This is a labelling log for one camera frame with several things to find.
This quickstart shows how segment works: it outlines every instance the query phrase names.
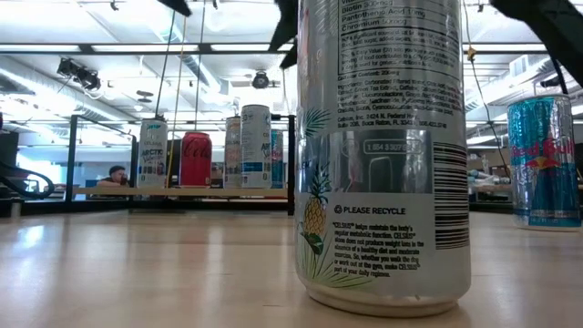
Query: nutrition label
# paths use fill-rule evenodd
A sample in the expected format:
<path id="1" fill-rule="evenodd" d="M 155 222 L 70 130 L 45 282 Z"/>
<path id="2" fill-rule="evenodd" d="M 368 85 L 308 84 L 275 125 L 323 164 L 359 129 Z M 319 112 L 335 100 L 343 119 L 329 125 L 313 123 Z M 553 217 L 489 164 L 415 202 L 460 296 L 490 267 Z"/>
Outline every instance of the nutrition label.
<path id="1" fill-rule="evenodd" d="M 462 112 L 457 4 L 340 0 L 338 128 L 447 128 Z"/>
<path id="2" fill-rule="evenodd" d="M 410 225 L 334 222 L 334 271 L 363 277 L 391 277 L 421 268 L 424 242 Z"/>

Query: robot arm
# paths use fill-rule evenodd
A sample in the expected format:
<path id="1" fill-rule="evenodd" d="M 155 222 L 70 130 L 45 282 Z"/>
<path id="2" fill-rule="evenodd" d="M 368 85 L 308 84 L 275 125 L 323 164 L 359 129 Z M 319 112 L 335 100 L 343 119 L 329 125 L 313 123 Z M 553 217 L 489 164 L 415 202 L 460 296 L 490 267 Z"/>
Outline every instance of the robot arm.
<path id="1" fill-rule="evenodd" d="M 490 0 L 490 4 L 525 22 L 548 53 L 583 86 L 583 15 L 568 0 Z"/>

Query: can lid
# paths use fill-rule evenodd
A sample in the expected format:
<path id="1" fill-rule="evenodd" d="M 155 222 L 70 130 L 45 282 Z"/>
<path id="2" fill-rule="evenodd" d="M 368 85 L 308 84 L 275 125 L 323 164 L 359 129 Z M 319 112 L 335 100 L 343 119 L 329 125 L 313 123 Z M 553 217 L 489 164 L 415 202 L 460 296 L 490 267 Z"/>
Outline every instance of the can lid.
<path id="1" fill-rule="evenodd" d="M 513 103 L 508 104 L 508 107 L 510 108 L 511 106 L 514 106 L 516 104 L 527 102 L 529 100 L 542 99 L 542 98 L 564 98 L 565 100 L 570 101 L 570 98 L 567 95 L 563 95 L 563 94 L 540 95 L 540 96 L 527 97 L 524 99 L 517 100 Z"/>
<path id="2" fill-rule="evenodd" d="M 184 134 L 184 136 L 190 136 L 190 135 L 198 135 L 198 136 L 204 136 L 204 137 L 209 137 L 208 133 L 204 133 L 204 132 L 197 132 L 197 131 L 191 131 L 191 132 L 187 132 Z"/>

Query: table surface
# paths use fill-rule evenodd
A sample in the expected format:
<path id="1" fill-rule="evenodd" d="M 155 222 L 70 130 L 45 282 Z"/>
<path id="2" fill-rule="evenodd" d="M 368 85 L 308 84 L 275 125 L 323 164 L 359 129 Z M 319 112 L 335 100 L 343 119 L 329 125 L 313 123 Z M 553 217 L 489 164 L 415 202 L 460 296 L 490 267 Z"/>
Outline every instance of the table surface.
<path id="1" fill-rule="evenodd" d="M 583 240 L 473 213 L 473 283 L 422 319 L 312 301 L 283 213 L 125 211 L 0 220 L 0 327 L 581 327 Z"/>

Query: energy drink can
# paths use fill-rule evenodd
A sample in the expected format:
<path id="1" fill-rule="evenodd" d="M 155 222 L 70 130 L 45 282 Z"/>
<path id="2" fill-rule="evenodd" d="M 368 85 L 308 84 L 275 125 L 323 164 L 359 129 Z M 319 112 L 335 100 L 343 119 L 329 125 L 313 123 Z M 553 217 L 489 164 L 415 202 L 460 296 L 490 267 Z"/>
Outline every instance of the energy drink can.
<path id="1" fill-rule="evenodd" d="M 296 267 L 349 312 L 423 316 L 470 286 L 457 0 L 301 0 Z"/>
<path id="2" fill-rule="evenodd" d="M 271 188 L 283 189 L 283 131 L 271 131 Z"/>
<path id="3" fill-rule="evenodd" d="M 510 105 L 508 139 L 516 225 L 578 231 L 581 219 L 569 98 L 532 97 Z"/>
<path id="4" fill-rule="evenodd" d="M 227 118 L 225 133 L 225 189 L 238 189 L 240 176 L 240 117 Z"/>
<path id="5" fill-rule="evenodd" d="M 139 133 L 138 187 L 165 187 L 167 146 L 166 122 L 143 119 Z"/>
<path id="6" fill-rule="evenodd" d="M 271 113 L 267 106 L 243 106 L 240 149 L 242 187 L 269 189 L 271 187 Z"/>

